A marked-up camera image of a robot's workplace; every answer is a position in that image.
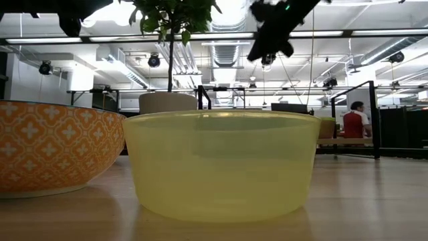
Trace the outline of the green leafy plant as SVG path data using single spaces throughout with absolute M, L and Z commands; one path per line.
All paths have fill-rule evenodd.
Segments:
M 169 80 L 167 91 L 173 89 L 173 56 L 175 36 L 181 36 L 182 44 L 187 44 L 194 33 L 208 31 L 212 21 L 211 11 L 222 14 L 216 0 L 130 0 L 134 6 L 128 22 L 136 23 L 136 15 L 142 14 L 140 32 L 158 33 L 158 42 L 169 44 Z

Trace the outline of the white plant pot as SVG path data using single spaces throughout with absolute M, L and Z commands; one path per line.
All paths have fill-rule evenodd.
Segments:
M 176 92 L 153 92 L 138 98 L 140 114 L 196 110 L 196 97 Z

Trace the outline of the black background table frame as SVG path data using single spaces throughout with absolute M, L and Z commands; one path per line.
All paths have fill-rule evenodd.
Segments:
M 74 106 L 81 97 L 91 95 L 91 108 L 117 113 L 120 112 L 120 91 L 111 89 L 108 86 L 90 90 L 67 90 L 66 93 L 71 95 L 70 104 L 72 106 Z

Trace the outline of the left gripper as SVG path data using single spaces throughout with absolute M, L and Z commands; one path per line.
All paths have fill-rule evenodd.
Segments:
M 82 22 L 112 0 L 63 0 L 58 12 L 59 25 L 68 37 L 78 37 Z

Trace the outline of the silver ribbed air duct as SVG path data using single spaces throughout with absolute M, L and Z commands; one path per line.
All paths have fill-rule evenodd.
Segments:
M 240 47 L 237 45 L 211 46 L 211 58 L 214 67 L 234 67 L 238 62 Z

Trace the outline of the yellow translucent plastic bowl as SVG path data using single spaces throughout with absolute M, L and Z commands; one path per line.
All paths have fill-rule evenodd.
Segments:
M 194 222 L 252 222 L 302 207 L 321 120 L 262 110 L 144 114 L 123 123 L 136 196 Z

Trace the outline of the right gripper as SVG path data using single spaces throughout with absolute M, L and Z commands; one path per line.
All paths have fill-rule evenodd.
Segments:
M 291 27 L 278 31 L 272 24 L 264 27 L 266 21 L 257 20 L 256 22 L 257 32 L 255 41 L 247 55 L 248 61 L 253 62 L 261 58 L 262 62 L 266 62 L 268 56 L 273 61 L 278 52 L 283 53 L 288 58 L 294 54 L 294 47 L 289 42 L 290 33 L 301 24 L 301 21 L 293 21 Z

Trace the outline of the person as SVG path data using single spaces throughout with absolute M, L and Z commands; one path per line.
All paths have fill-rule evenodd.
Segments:
M 344 138 L 361 139 L 372 137 L 372 127 L 367 114 L 364 112 L 364 103 L 353 102 L 350 111 L 343 116 Z

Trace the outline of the orange patterned bowl, blue inside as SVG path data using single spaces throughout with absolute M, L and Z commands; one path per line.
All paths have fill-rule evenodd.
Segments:
M 0 100 L 0 199 L 82 189 L 122 152 L 124 119 L 107 110 Z

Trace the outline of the black background monitor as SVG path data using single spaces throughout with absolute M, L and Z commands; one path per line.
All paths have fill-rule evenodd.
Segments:
M 271 103 L 271 110 L 314 115 L 314 111 L 308 110 L 308 106 L 305 104 Z

